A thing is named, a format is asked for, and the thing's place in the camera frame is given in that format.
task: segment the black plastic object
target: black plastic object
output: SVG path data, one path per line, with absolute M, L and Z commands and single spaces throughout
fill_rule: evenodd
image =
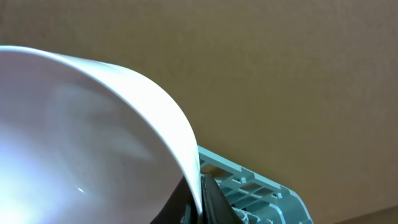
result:
M 203 217 L 197 209 L 187 181 L 183 178 L 169 200 L 150 224 L 242 224 L 210 174 L 201 177 Z
M 241 224 L 218 184 L 210 174 L 201 177 L 203 222 L 205 224 Z

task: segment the white bowl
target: white bowl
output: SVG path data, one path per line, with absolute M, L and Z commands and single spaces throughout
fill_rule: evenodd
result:
M 181 109 L 117 65 L 0 46 L 0 223 L 149 223 L 197 143 Z

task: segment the brown wall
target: brown wall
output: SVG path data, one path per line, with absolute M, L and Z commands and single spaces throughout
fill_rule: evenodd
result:
M 0 0 L 0 43 L 153 79 L 315 223 L 398 204 L 395 0 Z

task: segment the dish rack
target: dish rack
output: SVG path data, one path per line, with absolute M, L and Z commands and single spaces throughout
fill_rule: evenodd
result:
M 244 223 L 313 224 L 292 190 L 198 146 L 202 174 L 212 174 Z

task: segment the teal plastic rack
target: teal plastic rack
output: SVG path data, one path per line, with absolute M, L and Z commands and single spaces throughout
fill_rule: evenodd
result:
M 211 173 L 244 223 L 313 224 L 292 190 L 198 146 L 202 173 Z

